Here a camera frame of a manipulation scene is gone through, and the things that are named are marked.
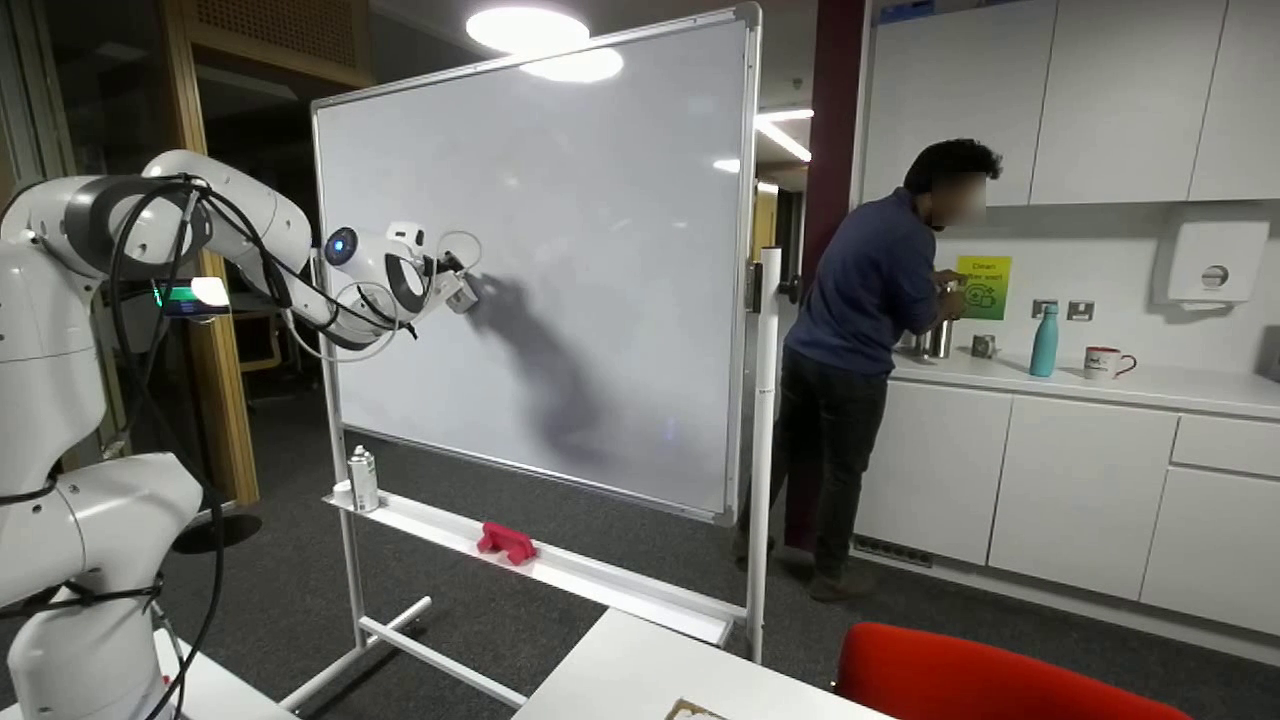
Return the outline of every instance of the white table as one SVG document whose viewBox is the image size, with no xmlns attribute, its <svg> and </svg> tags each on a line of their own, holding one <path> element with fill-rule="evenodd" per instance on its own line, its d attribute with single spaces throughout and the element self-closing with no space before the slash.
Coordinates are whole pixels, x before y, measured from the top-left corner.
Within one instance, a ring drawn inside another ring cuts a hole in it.
<svg viewBox="0 0 1280 720">
<path fill-rule="evenodd" d="M 166 633 L 154 633 L 160 671 L 176 678 L 176 658 Z M 277 701 L 245 683 L 240 678 L 224 671 L 214 660 L 195 658 L 186 668 L 186 695 L 185 695 L 186 720 L 296 720 Z"/>
<path fill-rule="evenodd" d="M 888 720 L 627 613 L 602 613 L 515 720 L 666 720 L 680 701 L 712 714 L 695 720 Z"/>
</svg>

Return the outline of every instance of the person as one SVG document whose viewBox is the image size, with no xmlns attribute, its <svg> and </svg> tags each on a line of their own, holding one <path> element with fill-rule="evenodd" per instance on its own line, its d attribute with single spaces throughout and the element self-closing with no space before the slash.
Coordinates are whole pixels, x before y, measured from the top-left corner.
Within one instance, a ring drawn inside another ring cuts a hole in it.
<svg viewBox="0 0 1280 720">
<path fill-rule="evenodd" d="M 999 157 L 975 142 L 926 143 L 904 190 L 841 219 L 803 288 L 782 340 L 778 464 L 790 525 L 813 529 L 813 601 L 847 598 L 841 578 L 895 340 L 959 319 L 959 294 L 942 294 L 957 275 L 936 271 L 936 231 L 997 175 Z"/>
</svg>

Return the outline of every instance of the blue bottle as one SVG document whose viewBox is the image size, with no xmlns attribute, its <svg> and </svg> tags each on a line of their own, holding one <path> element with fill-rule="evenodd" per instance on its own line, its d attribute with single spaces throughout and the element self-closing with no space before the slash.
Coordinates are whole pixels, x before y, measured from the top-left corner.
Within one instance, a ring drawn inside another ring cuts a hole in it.
<svg viewBox="0 0 1280 720">
<path fill-rule="evenodd" d="M 1057 374 L 1057 303 L 1038 314 L 1036 345 L 1033 345 L 1033 376 Z"/>
</svg>

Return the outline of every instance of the cabinet door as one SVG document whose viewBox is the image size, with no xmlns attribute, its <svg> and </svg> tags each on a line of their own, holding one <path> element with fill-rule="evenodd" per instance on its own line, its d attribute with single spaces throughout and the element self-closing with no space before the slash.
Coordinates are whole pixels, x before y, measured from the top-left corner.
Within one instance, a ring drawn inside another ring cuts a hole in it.
<svg viewBox="0 0 1280 720">
<path fill-rule="evenodd" d="M 1231 0 L 1191 199 L 1280 199 L 1280 4 Z"/>
<path fill-rule="evenodd" d="M 997 394 L 888 384 L 854 534 L 982 566 L 1008 408 Z"/>
<path fill-rule="evenodd" d="M 1019 0 L 881 26 L 858 197 L 901 190 L 923 143 L 970 135 L 1002 157 L 981 206 L 1029 206 L 1052 11 L 1057 0 Z"/>
<path fill-rule="evenodd" d="M 1177 416 L 1016 402 L 993 569 L 1140 598 Z"/>
<path fill-rule="evenodd" d="M 1033 206 L 1183 199 L 1224 0 L 1065 0 Z"/>
<path fill-rule="evenodd" d="M 1166 468 L 1142 606 L 1280 633 L 1280 481 Z"/>
</svg>

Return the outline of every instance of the red object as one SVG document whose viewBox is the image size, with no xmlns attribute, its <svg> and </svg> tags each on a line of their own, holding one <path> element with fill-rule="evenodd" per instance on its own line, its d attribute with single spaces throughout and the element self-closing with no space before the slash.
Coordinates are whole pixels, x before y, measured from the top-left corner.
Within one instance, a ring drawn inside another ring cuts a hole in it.
<svg viewBox="0 0 1280 720">
<path fill-rule="evenodd" d="M 535 545 L 530 545 L 530 536 L 522 536 L 522 534 L 515 534 L 515 529 L 503 529 L 503 525 L 492 525 L 492 520 L 482 520 L 478 525 L 478 553 L 503 553 L 507 555 L 507 566 L 527 566 L 527 561 L 535 561 Z"/>
<path fill-rule="evenodd" d="M 891 623 L 843 633 L 834 693 L 895 720 L 1187 720 L 1058 666 Z"/>
</svg>

